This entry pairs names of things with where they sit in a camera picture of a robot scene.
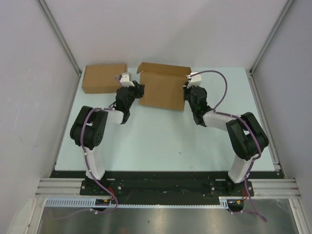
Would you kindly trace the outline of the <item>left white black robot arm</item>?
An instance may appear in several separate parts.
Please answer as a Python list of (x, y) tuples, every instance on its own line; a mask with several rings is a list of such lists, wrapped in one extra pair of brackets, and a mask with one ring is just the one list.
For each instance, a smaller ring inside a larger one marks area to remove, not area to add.
[(125, 124), (130, 117), (130, 108), (135, 99), (144, 96), (145, 85), (133, 81), (129, 86), (122, 86), (116, 91), (115, 101), (106, 108), (82, 106), (70, 130), (70, 138), (83, 150), (86, 175), (93, 179), (91, 190), (97, 195), (104, 194), (108, 183), (102, 179), (105, 174), (102, 156), (95, 149), (104, 137), (108, 123)]

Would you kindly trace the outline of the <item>brown cardboard box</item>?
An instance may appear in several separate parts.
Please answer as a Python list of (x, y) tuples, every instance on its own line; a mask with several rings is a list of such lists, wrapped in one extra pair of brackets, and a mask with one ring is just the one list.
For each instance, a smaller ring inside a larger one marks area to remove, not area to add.
[(121, 87), (115, 77), (125, 72), (127, 65), (124, 63), (87, 65), (82, 89), (86, 94), (115, 93)]

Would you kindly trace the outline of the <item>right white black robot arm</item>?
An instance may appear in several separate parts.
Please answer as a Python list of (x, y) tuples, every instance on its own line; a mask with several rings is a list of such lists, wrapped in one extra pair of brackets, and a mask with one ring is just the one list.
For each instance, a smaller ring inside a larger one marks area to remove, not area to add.
[(252, 165), (269, 145), (268, 137), (253, 113), (235, 116), (216, 112), (208, 105), (204, 88), (187, 85), (187, 82), (183, 85), (183, 98), (191, 108), (196, 125), (217, 128), (229, 135), (235, 158), (226, 177), (225, 191), (237, 195), (242, 191)]

